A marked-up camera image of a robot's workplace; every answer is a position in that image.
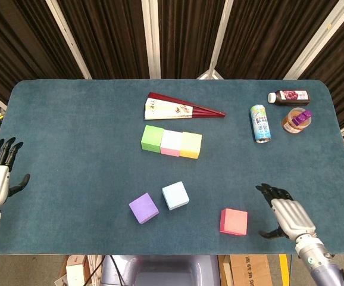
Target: cable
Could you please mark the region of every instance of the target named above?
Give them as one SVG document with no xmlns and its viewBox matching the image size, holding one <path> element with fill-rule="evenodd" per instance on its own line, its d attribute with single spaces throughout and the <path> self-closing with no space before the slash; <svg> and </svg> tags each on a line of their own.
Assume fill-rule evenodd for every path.
<svg viewBox="0 0 344 286">
<path fill-rule="evenodd" d="M 83 284 L 83 286 L 86 286 L 87 283 L 89 283 L 91 277 L 93 277 L 93 275 L 94 275 L 95 272 L 98 270 L 98 268 L 101 267 L 101 265 L 103 264 L 103 261 L 105 260 L 105 258 L 106 258 L 106 255 L 103 255 L 100 264 L 98 264 L 98 266 L 95 268 L 95 270 L 93 271 L 93 273 L 90 274 L 90 276 L 89 276 L 88 279 L 86 280 L 85 284 Z"/>
<path fill-rule="evenodd" d="M 114 258 L 112 257 L 112 255 L 110 255 L 110 258 L 111 258 L 111 260 L 112 260 L 112 262 L 113 262 L 113 264 L 114 264 L 114 266 L 115 266 L 115 269 L 117 270 L 117 274 L 118 274 L 118 277 L 119 277 L 120 286 L 123 286 L 122 281 L 123 281 L 123 283 L 125 283 L 125 282 L 124 282 L 124 279 L 123 279 L 121 273 L 119 272 L 119 268 L 118 268 L 118 266 L 117 266 L 117 263 L 115 262 L 115 260 L 114 260 Z"/>
</svg>

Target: block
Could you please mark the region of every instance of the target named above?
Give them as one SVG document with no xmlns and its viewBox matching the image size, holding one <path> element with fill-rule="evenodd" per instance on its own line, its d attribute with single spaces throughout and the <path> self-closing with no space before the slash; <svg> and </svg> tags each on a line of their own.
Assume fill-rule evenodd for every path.
<svg viewBox="0 0 344 286">
<path fill-rule="evenodd" d="M 220 232 L 225 234 L 246 235 L 248 212 L 224 209 L 221 212 Z"/>
<path fill-rule="evenodd" d="M 162 134 L 160 153 L 170 156 L 180 156 L 183 134 L 181 132 L 164 130 Z"/>
<path fill-rule="evenodd" d="M 132 201 L 129 206 L 140 224 L 149 221 L 159 213 L 158 208 L 147 192 Z"/>
<path fill-rule="evenodd" d="M 142 149 L 160 153 L 160 144 L 162 139 L 162 134 L 164 132 L 163 128 L 146 125 L 143 132 Z"/>
<path fill-rule="evenodd" d="M 201 149 L 201 134 L 183 132 L 180 156 L 197 159 Z"/>
<path fill-rule="evenodd" d="M 177 182 L 164 187 L 162 189 L 162 194 L 170 210 L 174 210 L 189 203 L 189 197 L 186 193 L 183 182 Z"/>
</svg>

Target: purple cube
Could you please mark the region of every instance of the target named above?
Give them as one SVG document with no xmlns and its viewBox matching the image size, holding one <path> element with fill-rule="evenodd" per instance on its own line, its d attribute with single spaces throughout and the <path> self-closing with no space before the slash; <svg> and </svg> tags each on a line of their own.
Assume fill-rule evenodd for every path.
<svg viewBox="0 0 344 286">
<path fill-rule="evenodd" d="M 159 213 L 158 208 L 147 192 L 135 201 L 132 201 L 130 208 L 140 224 L 152 219 Z"/>
</svg>

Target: red cube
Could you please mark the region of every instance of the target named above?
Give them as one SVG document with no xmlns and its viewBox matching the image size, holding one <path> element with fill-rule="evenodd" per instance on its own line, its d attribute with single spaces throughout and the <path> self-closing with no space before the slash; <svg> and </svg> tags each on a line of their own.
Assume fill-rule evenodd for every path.
<svg viewBox="0 0 344 286">
<path fill-rule="evenodd" d="M 248 212 L 224 209 L 221 212 L 220 232 L 233 235 L 246 235 Z"/>
</svg>

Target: table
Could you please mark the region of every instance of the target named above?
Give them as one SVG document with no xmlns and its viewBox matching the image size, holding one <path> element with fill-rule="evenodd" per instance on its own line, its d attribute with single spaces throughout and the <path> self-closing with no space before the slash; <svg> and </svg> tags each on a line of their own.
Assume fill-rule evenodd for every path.
<svg viewBox="0 0 344 286">
<path fill-rule="evenodd" d="M 291 107 L 278 89 L 307 89 L 314 115 L 299 135 L 280 123 Z M 150 91 L 227 112 L 225 118 L 143 121 Z M 249 121 L 264 104 L 271 141 Z M 146 124 L 203 134 L 198 160 L 143 151 Z M 277 222 L 254 188 L 290 191 L 332 253 L 344 253 L 344 146 L 331 97 L 316 80 L 29 80 L 12 91 L 0 138 L 24 141 L 11 184 L 27 188 L 2 206 L 0 254 L 293 253 L 259 230 Z M 161 188 L 183 181 L 188 205 L 169 211 Z M 148 192 L 160 214 L 138 224 L 129 202 Z M 220 213 L 249 213 L 248 235 L 221 234 Z"/>
</svg>

